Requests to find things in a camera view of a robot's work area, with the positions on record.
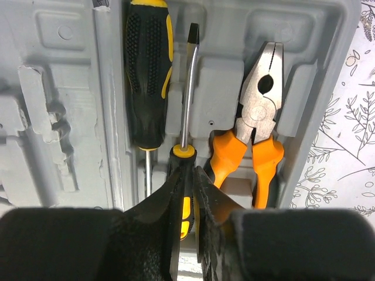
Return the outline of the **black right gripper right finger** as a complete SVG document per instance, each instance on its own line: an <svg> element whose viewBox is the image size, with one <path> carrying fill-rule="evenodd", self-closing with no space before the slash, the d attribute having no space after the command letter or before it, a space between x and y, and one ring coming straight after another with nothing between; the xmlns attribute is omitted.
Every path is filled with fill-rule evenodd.
<svg viewBox="0 0 375 281"><path fill-rule="evenodd" d="M204 280L373 280L374 230L345 209L245 209L193 174Z"/></svg>

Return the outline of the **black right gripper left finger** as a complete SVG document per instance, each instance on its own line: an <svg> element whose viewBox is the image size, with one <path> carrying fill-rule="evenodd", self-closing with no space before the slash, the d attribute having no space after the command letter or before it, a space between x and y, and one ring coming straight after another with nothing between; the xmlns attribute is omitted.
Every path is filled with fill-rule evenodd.
<svg viewBox="0 0 375 281"><path fill-rule="evenodd" d="M182 203L175 170L125 212L14 209L1 218L1 279L176 280Z"/></svg>

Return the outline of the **short yellow black screwdriver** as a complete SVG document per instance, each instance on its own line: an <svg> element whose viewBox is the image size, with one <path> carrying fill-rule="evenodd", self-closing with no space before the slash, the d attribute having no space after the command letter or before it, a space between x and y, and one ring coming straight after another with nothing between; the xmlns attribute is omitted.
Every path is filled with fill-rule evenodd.
<svg viewBox="0 0 375 281"><path fill-rule="evenodd" d="M194 223L192 186L197 150L189 143L189 126L199 46L199 24L191 23L186 48L186 81L182 102L180 142L171 148L168 167L168 174L172 174L177 167L180 167L183 176L184 198L180 233L181 240L187 237Z"/></svg>

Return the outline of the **grey plastic tool case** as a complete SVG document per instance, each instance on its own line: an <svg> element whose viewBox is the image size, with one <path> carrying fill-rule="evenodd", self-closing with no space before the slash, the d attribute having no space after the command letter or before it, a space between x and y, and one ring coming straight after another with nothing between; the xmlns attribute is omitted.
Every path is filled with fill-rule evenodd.
<svg viewBox="0 0 375 281"><path fill-rule="evenodd" d="M127 210L144 198L144 153L127 125L122 32L128 1L1 2L1 212L22 207ZM169 1L174 39L165 181L180 132L189 26L200 26L190 143L234 125L241 84L267 42L284 45L275 138L284 144L277 206L286 208L360 18L359 1Z"/></svg>

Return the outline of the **orange black pliers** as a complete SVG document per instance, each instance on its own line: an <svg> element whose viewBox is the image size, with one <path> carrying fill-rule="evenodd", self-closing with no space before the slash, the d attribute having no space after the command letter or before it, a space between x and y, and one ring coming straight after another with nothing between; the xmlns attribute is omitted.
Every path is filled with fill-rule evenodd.
<svg viewBox="0 0 375 281"><path fill-rule="evenodd" d="M220 188L235 172L248 148L252 152L257 187L253 207L265 209L277 166L284 157L284 147L274 139L275 116L282 107L284 86L284 45L267 42L241 86L239 116L234 127L212 140L212 157L204 171Z"/></svg>

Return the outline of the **long yellow black screwdriver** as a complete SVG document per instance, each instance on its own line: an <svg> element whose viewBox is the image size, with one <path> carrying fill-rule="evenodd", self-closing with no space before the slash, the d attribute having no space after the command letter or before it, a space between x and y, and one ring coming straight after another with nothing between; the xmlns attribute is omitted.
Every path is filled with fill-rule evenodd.
<svg viewBox="0 0 375 281"><path fill-rule="evenodd" d="M165 138L173 30L166 1L131 1L125 24L133 143L145 152L145 196L152 193L152 152Z"/></svg>

